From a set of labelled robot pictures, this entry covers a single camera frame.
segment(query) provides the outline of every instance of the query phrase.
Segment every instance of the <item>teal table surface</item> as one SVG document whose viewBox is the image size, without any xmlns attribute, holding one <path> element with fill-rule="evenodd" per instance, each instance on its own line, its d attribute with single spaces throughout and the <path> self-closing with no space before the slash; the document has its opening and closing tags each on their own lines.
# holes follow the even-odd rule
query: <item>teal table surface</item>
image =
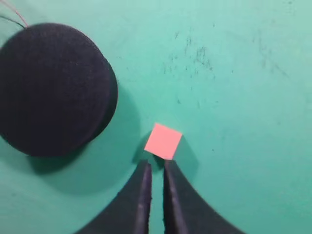
<svg viewBox="0 0 312 234">
<path fill-rule="evenodd" d="M 153 165 L 150 233 L 162 233 L 162 170 L 143 151 L 155 122 L 184 134 L 178 165 L 241 230 L 312 233 L 312 1 L 10 2 L 30 25 L 90 37 L 120 92 L 113 120 L 75 160 L 43 162 L 0 139 L 1 233 L 74 233 L 140 158 Z M 18 30 L 0 19 L 0 45 Z"/>
</svg>

